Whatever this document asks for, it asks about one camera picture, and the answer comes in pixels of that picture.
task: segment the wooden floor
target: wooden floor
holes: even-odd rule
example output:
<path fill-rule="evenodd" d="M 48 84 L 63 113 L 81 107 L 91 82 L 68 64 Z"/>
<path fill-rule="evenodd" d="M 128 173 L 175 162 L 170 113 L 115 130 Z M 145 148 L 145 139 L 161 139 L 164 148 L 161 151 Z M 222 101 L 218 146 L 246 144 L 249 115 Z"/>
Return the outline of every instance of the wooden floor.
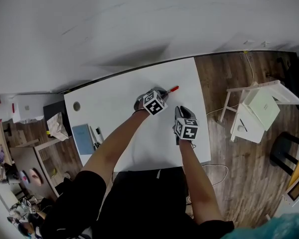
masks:
<path fill-rule="evenodd" d="M 283 57 L 287 62 L 294 53 L 281 52 L 249 52 L 255 81 L 267 82 L 266 74 L 280 74 L 282 69 L 276 59 Z M 206 112 L 222 108 L 226 98 L 226 89 L 249 86 L 252 72 L 243 53 L 208 55 L 195 58 Z M 238 103 L 238 96 L 233 95 L 229 105 Z M 220 209 L 227 220 L 233 220 L 236 226 L 255 227 L 265 221 L 265 214 L 273 215 L 282 192 L 286 189 L 289 175 L 278 167 L 269 164 L 269 152 L 275 138 L 282 132 L 299 135 L 299 111 L 295 106 L 280 106 L 281 112 L 273 126 L 266 132 L 260 144 L 243 139 L 230 142 L 228 128 L 231 126 L 233 114 L 226 112 L 226 129 L 216 123 L 220 112 L 208 116 L 209 137 L 211 147 L 210 164 L 225 164 L 229 167 L 227 178 L 214 187 Z M 44 121 L 32 124 L 10 124 L 12 128 L 11 146 L 20 144 L 15 135 L 17 129 L 23 130 L 27 141 L 39 138 L 41 143 L 48 141 L 45 134 Z M 291 155 L 296 155 L 296 147 L 292 147 Z M 41 151 L 43 160 L 51 159 L 58 170 L 57 184 L 62 173 L 69 171 L 74 177 L 82 164 L 75 148 L 73 138 L 58 143 Z M 205 168 L 212 183 L 221 181 L 225 175 L 224 167 Z"/>

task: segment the black shirt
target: black shirt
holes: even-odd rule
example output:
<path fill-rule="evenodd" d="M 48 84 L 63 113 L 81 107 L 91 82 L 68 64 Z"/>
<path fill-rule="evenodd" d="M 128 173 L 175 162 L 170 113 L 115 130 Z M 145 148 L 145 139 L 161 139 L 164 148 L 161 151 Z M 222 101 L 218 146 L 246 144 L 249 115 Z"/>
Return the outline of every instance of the black shirt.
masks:
<path fill-rule="evenodd" d="M 80 172 L 48 213 L 41 227 L 43 238 L 75 238 L 87 227 L 92 227 L 94 239 L 163 234 L 221 238 L 234 229 L 233 222 L 196 224 L 185 213 L 184 187 L 175 183 L 179 173 L 169 173 L 166 179 L 156 175 L 156 170 L 127 172 L 115 179 L 99 215 L 106 184 L 96 173 Z"/>

